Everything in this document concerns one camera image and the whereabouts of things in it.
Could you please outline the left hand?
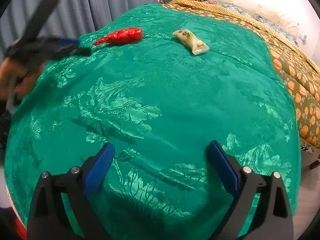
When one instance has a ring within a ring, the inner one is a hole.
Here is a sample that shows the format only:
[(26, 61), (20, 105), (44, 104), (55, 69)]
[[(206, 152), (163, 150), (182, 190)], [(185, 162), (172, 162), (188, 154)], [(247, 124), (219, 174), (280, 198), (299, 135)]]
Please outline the left hand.
[(29, 94), (42, 74), (45, 64), (39, 64), (31, 73), (15, 59), (6, 57), (1, 63), (1, 101), (7, 101), (11, 93), (18, 99)]

